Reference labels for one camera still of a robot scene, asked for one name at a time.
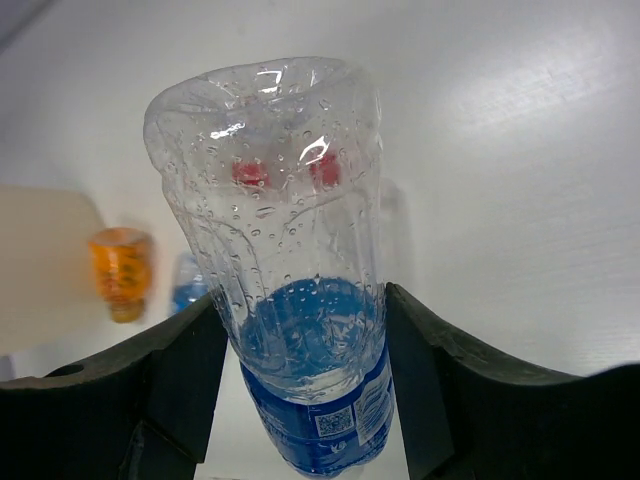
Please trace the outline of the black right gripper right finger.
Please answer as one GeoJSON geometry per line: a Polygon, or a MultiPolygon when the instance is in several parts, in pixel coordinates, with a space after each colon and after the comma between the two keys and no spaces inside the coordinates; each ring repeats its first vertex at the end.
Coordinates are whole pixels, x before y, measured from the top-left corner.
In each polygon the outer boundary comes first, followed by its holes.
{"type": "Polygon", "coordinates": [[[639,368],[587,377],[526,362],[386,287],[387,340],[413,479],[635,479],[639,368]]]}

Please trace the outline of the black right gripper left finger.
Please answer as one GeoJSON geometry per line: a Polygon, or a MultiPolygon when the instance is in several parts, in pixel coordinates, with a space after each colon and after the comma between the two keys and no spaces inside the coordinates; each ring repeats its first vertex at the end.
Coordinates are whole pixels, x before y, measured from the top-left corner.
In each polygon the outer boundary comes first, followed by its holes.
{"type": "Polygon", "coordinates": [[[42,378],[1,384],[4,479],[192,479],[227,347],[210,296],[42,378]]]}

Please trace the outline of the blue cap blue label bottle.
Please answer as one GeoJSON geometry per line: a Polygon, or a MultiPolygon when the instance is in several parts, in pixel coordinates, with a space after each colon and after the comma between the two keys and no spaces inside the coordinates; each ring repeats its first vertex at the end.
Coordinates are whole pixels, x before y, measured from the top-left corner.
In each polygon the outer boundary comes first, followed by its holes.
{"type": "Polygon", "coordinates": [[[181,253],[174,265],[171,313],[176,314],[208,293],[208,286],[192,253],[181,253]]]}

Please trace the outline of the orange plastic bottle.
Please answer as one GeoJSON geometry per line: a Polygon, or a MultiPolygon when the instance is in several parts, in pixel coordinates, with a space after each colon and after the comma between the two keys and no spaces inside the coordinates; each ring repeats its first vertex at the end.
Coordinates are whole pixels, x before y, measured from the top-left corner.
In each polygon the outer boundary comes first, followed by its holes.
{"type": "Polygon", "coordinates": [[[130,227],[94,234],[88,242],[96,289],[116,323],[139,320],[152,282],[152,240],[130,227]]]}

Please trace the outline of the dark blue label bottle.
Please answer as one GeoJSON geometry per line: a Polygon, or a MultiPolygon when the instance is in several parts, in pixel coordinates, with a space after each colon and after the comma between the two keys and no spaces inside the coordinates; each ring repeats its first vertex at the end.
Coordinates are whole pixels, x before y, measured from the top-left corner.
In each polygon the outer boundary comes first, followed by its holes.
{"type": "Polygon", "coordinates": [[[143,137],[283,459],[330,479],[383,450],[394,413],[380,267],[378,91],[323,57],[214,70],[159,93],[143,137]],[[235,160],[334,151],[341,183],[235,184],[235,160]]]}

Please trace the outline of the red label clear bottle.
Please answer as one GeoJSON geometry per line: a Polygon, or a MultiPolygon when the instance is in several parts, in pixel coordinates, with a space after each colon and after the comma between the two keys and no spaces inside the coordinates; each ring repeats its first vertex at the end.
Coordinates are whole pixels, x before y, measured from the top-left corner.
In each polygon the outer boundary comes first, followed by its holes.
{"type": "Polygon", "coordinates": [[[263,190],[282,190],[296,181],[310,182],[316,189],[341,183],[341,165],[334,151],[316,149],[301,159],[277,154],[272,158],[241,158],[231,167],[235,184],[263,190]]]}

